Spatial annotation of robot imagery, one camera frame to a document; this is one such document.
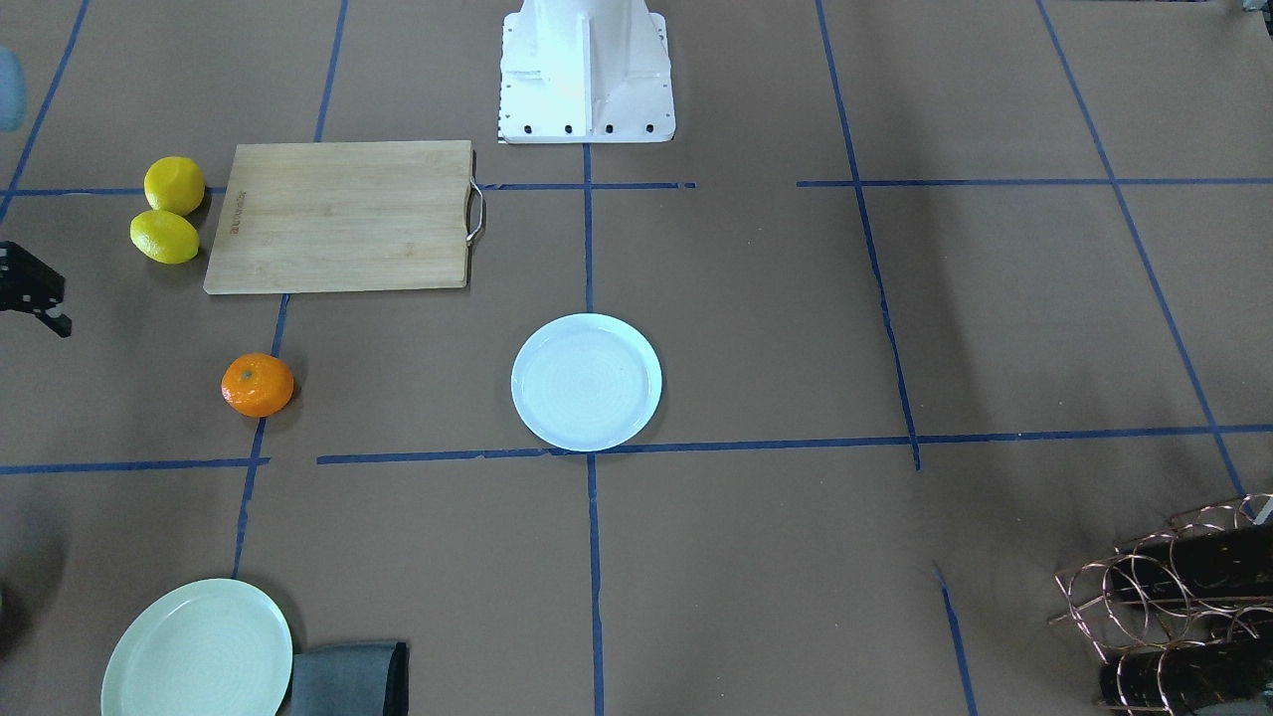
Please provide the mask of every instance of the metal handle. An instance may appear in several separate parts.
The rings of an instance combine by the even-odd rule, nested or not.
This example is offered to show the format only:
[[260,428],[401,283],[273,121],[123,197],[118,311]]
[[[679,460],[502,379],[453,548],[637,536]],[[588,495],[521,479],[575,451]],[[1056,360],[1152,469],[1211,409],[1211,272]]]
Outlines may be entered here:
[[477,201],[479,201],[477,226],[468,232],[467,237],[465,237],[465,243],[467,246],[472,246],[474,241],[477,238],[477,234],[480,234],[482,229],[486,228],[486,196],[482,195],[481,187],[477,186],[477,182],[474,181],[472,177],[468,178],[468,186],[474,187],[474,191],[477,192]]

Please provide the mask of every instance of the napkin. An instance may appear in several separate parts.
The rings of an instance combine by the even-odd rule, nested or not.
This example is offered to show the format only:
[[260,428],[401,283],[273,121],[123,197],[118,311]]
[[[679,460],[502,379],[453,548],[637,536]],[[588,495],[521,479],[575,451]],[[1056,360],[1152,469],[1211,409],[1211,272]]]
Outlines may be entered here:
[[297,655],[292,716],[406,716],[406,642],[341,643]]

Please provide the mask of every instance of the lemon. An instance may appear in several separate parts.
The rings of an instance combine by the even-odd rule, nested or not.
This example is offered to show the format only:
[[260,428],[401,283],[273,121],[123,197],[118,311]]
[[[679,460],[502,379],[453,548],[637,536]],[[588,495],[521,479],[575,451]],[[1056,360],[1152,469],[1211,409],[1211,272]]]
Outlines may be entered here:
[[182,217],[204,203],[204,172],[190,157],[164,157],[150,164],[141,187],[151,209]]
[[129,224],[132,245],[160,264],[182,264],[199,254],[199,232],[185,218],[151,209]]

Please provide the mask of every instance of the wooden cutting board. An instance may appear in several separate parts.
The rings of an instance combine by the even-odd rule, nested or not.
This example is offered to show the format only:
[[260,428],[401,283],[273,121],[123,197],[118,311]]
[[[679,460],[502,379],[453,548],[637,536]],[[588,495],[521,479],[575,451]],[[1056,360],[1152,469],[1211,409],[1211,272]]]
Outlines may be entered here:
[[460,288],[470,141],[241,144],[204,290]]

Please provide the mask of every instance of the plate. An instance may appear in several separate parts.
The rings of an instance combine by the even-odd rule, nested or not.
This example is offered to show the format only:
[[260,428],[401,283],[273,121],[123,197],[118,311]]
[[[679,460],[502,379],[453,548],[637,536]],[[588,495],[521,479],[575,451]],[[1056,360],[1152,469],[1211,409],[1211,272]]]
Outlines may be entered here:
[[614,447],[658,408],[663,373],[636,329],[601,313],[563,316],[513,361],[513,405],[544,441],[575,452]]
[[264,716],[292,679],[278,605],[236,580],[204,580],[146,608],[116,645],[102,716]]

